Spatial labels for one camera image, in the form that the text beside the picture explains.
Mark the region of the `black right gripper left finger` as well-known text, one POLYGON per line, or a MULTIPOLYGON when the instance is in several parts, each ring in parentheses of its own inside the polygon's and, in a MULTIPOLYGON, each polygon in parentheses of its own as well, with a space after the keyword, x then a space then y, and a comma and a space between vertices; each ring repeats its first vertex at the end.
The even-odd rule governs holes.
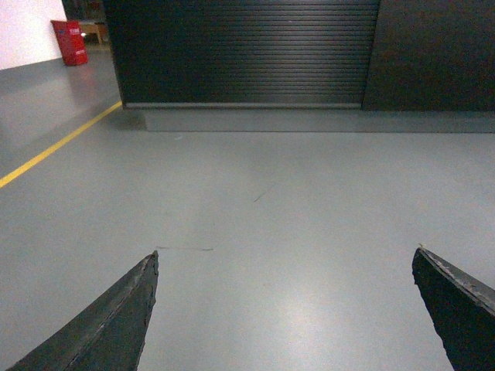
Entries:
POLYGON ((154 251, 10 370, 136 370, 158 277, 154 251))

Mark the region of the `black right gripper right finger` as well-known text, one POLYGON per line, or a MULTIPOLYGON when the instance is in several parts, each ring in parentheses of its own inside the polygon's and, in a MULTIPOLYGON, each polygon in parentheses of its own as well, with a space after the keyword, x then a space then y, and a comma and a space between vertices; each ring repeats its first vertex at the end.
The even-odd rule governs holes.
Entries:
POLYGON ((494 289, 419 247, 415 284, 454 370, 494 369, 494 289))

